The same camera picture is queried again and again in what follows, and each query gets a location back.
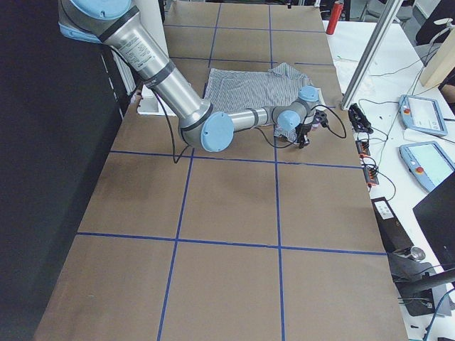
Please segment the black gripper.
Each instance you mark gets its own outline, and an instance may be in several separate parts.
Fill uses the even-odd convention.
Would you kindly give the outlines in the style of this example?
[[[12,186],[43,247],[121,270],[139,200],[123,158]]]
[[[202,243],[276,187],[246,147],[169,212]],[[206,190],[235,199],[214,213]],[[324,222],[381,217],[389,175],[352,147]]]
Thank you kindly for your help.
[[[304,148],[310,144],[308,134],[313,128],[315,115],[305,116],[304,121],[296,127],[296,140],[299,142],[299,148]]]

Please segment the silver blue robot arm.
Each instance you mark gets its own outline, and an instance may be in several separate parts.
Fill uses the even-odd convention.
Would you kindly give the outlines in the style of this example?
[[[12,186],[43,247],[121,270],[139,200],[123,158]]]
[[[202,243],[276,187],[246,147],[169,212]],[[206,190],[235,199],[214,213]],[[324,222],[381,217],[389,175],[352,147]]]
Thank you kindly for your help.
[[[225,150],[235,132],[276,124],[285,131],[297,129],[297,141],[318,121],[319,92],[302,87],[288,106],[215,112],[201,99],[172,60],[143,27],[134,1],[59,1],[60,32],[67,38],[107,45],[124,58],[178,117],[181,138],[208,152]]]

